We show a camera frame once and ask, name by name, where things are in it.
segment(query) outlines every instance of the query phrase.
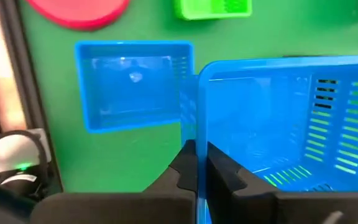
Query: green light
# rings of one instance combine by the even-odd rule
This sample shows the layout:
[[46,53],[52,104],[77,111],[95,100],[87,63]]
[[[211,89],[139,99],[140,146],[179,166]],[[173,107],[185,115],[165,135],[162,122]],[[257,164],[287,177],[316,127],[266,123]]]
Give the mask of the green light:
[[25,163],[22,163],[22,164],[19,164],[16,166],[16,169],[19,169],[21,171],[25,171],[27,170],[29,167],[31,166],[31,163],[30,162],[25,162]]

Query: red plate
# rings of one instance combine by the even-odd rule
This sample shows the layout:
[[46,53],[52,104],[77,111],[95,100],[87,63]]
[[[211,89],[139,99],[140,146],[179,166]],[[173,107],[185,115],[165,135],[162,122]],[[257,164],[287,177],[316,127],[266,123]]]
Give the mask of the red plate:
[[95,30],[115,21],[130,0],[27,0],[47,19],[67,28]]

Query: white device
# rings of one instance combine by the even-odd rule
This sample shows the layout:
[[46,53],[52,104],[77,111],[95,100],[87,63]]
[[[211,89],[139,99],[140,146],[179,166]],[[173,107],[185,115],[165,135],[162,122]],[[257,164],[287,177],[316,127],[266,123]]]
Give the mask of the white device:
[[[47,155],[47,161],[50,162],[52,157],[45,131],[40,128],[27,131],[40,136],[40,141]],[[0,172],[26,169],[38,164],[38,150],[29,138],[21,135],[12,135],[0,140]]]

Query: black cable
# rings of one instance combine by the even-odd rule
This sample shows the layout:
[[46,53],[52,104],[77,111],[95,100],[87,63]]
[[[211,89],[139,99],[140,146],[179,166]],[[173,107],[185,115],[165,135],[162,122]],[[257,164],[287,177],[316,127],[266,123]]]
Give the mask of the black cable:
[[48,160],[47,160],[47,153],[45,152],[45,148],[44,148],[44,145],[42,145],[39,137],[35,134],[32,134],[28,131],[23,131],[23,130],[15,130],[15,131],[8,131],[8,132],[5,132],[5,133],[2,133],[0,134],[0,140],[4,137],[7,137],[7,136],[11,136],[11,135],[15,135],[15,134],[18,134],[18,135],[21,135],[21,136],[25,136],[25,137],[28,137],[29,139],[31,139],[37,150],[38,150],[38,157],[39,157],[39,167],[40,167],[40,180],[41,180],[41,183],[44,185],[44,186],[47,186],[48,185],[48,180],[49,180],[49,177],[48,177]]

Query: blue plastic basket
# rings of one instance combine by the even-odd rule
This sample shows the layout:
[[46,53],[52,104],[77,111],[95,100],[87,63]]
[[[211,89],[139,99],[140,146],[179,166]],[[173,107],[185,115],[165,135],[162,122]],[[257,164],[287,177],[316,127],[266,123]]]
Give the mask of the blue plastic basket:
[[197,122],[201,160],[211,141],[282,190],[358,191],[358,56],[213,62]]
[[90,133],[180,120],[180,82],[194,75],[191,43],[81,41],[75,58]]

